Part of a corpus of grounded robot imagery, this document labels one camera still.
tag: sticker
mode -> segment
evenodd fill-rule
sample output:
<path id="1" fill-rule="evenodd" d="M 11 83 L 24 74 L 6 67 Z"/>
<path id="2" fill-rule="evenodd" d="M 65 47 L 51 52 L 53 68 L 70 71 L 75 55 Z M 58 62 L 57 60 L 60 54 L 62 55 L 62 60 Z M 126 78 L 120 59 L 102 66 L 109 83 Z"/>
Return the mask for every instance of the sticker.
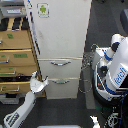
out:
<path id="1" fill-rule="evenodd" d="M 28 2 L 28 4 L 27 4 L 28 8 L 31 9 L 32 8 L 31 1 L 30 0 L 27 0 L 27 2 Z"/>
<path id="2" fill-rule="evenodd" d="M 7 34 L 9 39 L 13 39 L 13 35 L 12 34 Z"/>
<path id="3" fill-rule="evenodd" d="M 13 68 L 9 68 L 9 70 L 12 70 Z"/>
<path id="4" fill-rule="evenodd" d="M 20 14 L 20 9 L 7 10 L 8 14 Z"/>
<path id="5" fill-rule="evenodd" d="M 26 53 L 24 53 L 24 54 L 13 54 L 13 55 L 14 55 L 14 58 L 28 58 Z"/>
<path id="6" fill-rule="evenodd" d="M 5 55 L 1 55 L 1 58 L 6 58 L 6 56 Z"/>
<path id="7" fill-rule="evenodd" d="M 49 17 L 48 4 L 37 4 L 39 17 Z"/>

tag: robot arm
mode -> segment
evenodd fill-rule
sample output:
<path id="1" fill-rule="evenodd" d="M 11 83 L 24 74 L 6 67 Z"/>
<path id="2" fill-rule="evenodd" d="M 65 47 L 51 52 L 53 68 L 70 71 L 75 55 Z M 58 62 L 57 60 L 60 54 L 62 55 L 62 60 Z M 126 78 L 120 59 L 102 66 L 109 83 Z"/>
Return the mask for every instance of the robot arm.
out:
<path id="1" fill-rule="evenodd" d="M 123 36 L 119 34 L 115 34 L 112 36 L 111 40 L 111 47 L 107 49 L 107 51 L 104 52 L 104 56 L 100 59 L 100 68 L 101 69 L 108 69 L 109 66 L 111 65 L 111 60 L 121 42 L 121 40 L 124 39 Z"/>
<path id="2" fill-rule="evenodd" d="M 43 91 L 44 87 L 49 84 L 48 77 L 46 77 L 45 81 L 40 82 L 35 78 L 36 74 L 37 72 L 32 74 L 30 80 L 31 91 L 26 94 L 24 104 L 20 106 L 15 112 L 6 115 L 4 118 L 5 128 L 19 128 L 35 105 L 35 94 Z"/>
<path id="3" fill-rule="evenodd" d="M 25 102 L 15 112 L 6 115 L 4 125 L 6 128 L 18 128 L 22 125 L 30 111 L 35 105 L 36 97 L 32 92 L 28 92 L 25 97 Z"/>

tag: refrigerator door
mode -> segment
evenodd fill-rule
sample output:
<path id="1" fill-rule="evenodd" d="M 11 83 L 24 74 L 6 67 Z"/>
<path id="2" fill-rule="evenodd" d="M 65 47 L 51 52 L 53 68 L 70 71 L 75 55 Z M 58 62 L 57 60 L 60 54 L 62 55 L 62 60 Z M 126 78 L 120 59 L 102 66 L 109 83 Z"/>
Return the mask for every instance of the refrigerator door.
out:
<path id="1" fill-rule="evenodd" d="M 91 0 L 24 0 L 24 3 L 38 59 L 83 56 Z"/>

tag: white cabinet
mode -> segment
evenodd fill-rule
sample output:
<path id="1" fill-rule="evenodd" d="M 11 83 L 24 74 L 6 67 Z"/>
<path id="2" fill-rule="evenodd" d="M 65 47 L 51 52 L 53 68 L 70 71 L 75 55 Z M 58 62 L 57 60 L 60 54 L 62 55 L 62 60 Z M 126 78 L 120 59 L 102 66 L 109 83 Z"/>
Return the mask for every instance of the white cabinet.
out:
<path id="1" fill-rule="evenodd" d="M 50 82 L 46 87 L 47 98 L 76 98 L 91 0 L 24 0 L 24 3 L 42 78 L 45 75 L 62 81 L 78 78 L 66 83 L 69 86 L 65 86 L 63 96 L 56 95 L 61 87 Z"/>

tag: label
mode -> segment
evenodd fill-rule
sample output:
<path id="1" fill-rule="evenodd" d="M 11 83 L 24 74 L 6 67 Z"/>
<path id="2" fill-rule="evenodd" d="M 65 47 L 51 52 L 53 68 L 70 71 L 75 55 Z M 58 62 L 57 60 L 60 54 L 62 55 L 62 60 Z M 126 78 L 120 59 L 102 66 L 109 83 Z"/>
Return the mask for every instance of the label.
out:
<path id="1" fill-rule="evenodd" d="M 15 9 L 15 10 L 7 10 L 9 14 L 20 14 L 20 9 Z"/>
<path id="2" fill-rule="evenodd" d="M 13 54 L 14 58 L 28 58 L 27 54 Z"/>
<path id="3" fill-rule="evenodd" d="M 5 55 L 1 55 L 1 58 L 6 58 L 6 56 Z"/>
<path id="4" fill-rule="evenodd" d="M 9 39 L 13 39 L 13 35 L 12 34 L 7 34 Z"/>
<path id="5" fill-rule="evenodd" d="M 117 85 L 117 87 L 121 86 L 127 74 L 128 71 L 123 67 L 123 65 L 120 64 L 113 76 L 113 81 Z"/>
<path id="6" fill-rule="evenodd" d="M 9 70 L 12 70 L 13 68 L 8 68 Z"/>

